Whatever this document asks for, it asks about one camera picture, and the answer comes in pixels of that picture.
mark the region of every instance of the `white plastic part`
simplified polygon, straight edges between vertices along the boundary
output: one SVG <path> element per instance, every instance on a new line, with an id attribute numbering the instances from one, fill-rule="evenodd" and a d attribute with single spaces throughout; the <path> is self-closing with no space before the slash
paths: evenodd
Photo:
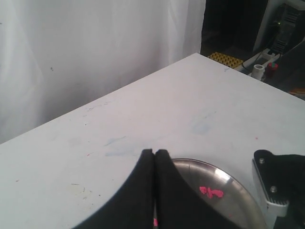
<path id="1" fill-rule="evenodd" d="M 265 67 L 260 64 L 256 64 L 254 65 L 252 70 L 252 77 L 257 80 L 261 80 L 264 75 L 264 72 L 265 72 Z"/>

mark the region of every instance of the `pink object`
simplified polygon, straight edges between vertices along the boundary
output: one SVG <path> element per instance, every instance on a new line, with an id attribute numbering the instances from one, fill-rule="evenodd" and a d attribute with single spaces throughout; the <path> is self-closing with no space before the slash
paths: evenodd
<path id="1" fill-rule="evenodd" d="M 224 196 L 224 192 L 221 190 L 217 190 L 217 189 L 210 189 L 209 187 L 206 188 L 204 186 L 199 187 L 200 191 L 202 194 L 206 194 L 208 196 L 209 199 L 213 198 L 213 195 L 217 196 L 218 198 L 222 198 Z"/>
<path id="2" fill-rule="evenodd" d="M 153 225 L 154 225 L 155 227 L 158 226 L 158 221 L 157 221 L 157 219 L 155 219 L 155 218 L 153 218 Z"/>

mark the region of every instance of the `stainless steel plate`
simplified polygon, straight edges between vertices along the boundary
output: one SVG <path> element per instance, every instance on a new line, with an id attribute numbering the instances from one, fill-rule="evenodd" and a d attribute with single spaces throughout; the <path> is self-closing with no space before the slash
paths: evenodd
<path id="1" fill-rule="evenodd" d="M 179 158 L 173 159 L 173 162 L 184 180 L 223 216 L 241 228 L 267 228 L 253 197 L 229 174 L 206 162 L 193 159 Z"/>

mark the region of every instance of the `white backdrop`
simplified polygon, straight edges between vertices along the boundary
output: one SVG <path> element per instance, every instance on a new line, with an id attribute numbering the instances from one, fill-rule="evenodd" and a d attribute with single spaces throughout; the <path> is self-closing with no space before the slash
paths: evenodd
<path id="1" fill-rule="evenodd" d="M 0 143 L 199 52 L 204 9 L 205 0 L 0 0 Z"/>

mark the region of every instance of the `yellow perforated object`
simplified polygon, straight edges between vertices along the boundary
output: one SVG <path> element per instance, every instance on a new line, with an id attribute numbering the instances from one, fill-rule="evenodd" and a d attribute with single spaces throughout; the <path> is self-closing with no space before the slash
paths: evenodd
<path id="1" fill-rule="evenodd" d="M 209 56 L 209 58 L 219 63 L 222 63 L 230 68 L 236 68 L 238 65 L 242 64 L 243 62 L 240 59 L 234 58 L 232 56 L 224 55 L 219 52 L 214 52 L 212 55 Z"/>

